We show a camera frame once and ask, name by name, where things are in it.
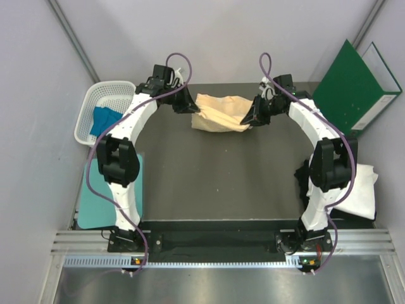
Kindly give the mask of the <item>peach yellow t shirt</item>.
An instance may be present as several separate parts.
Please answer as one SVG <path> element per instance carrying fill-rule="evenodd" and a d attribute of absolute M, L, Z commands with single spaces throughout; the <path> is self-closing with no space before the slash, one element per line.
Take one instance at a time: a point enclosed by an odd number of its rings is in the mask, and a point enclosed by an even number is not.
<path fill-rule="evenodd" d="M 240 96 L 214 97 L 198 93 L 196 105 L 200 112 L 191 115 L 191 127 L 206 132 L 244 132 L 241 125 L 252 106 L 252 100 Z"/>

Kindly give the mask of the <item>black t shirt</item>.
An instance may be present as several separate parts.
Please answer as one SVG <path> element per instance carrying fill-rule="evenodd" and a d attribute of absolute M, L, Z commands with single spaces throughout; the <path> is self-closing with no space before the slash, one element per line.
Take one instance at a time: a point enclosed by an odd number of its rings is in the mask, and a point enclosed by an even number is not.
<path fill-rule="evenodd" d="M 294 177 L 298 181 L 299 185 L 299 198 L 302 201 L 304 209 L 309 204 L 309 198 L 307 196 L 309 189 L 309 159 L 305 160 L 303 164 L 295 171 Z"/>

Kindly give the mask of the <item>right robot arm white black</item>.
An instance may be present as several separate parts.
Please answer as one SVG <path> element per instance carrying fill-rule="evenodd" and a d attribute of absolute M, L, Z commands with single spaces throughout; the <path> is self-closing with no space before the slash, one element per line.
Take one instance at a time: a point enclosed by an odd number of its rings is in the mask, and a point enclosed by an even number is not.
<path fill-rule="evenodd" d="M 332 208 L 345 201 L 354 187 L 358 142 L 334 127 L 307 92 L 297 92 L 290 74 L 273 80 L 263 77 L 259 85 L 261 93 L 241 123 L 259 127 L 268 125 L 273 116 L 286 114 L 314 147 L 305 166 L 309 201 L 295 229 L 296 245 L 308 251 L 325 237 Z"/>

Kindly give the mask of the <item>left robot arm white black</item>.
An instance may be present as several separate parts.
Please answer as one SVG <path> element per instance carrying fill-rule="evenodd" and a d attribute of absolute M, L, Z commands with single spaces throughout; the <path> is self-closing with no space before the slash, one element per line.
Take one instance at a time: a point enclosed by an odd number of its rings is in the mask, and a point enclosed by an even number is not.
<path fill-rule="evenodd" d="M 102 137 L 96 148 L 99 173 L 104 177 L 118 205 L 116 229 L 121 243 L 130 251 L 143 245 L 143 235 L 135 230 L 141 220 L 135 198 L 135 180 L 140 160 L 135 143 L 146 122 L 160 105 L 170 105 L 175 113 L 197 113 L 198 106 L 184 86 L 181 69 L 155 65 L 146 82 L 135 87 L 132 102 L 123 114 L 124 121 Z"/>

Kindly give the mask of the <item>white t shirt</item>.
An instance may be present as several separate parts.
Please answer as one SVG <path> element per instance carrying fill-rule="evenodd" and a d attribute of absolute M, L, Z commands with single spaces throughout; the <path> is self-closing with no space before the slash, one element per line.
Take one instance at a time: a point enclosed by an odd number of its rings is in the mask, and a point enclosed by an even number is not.
<path fill-rule="evenodd" d="M 351 215 L 374 220 L 376 217 L 375 188 L 378 174 L 374 166 L 357 164 L 356 178 L 350 195 L 334 207 Z"/>

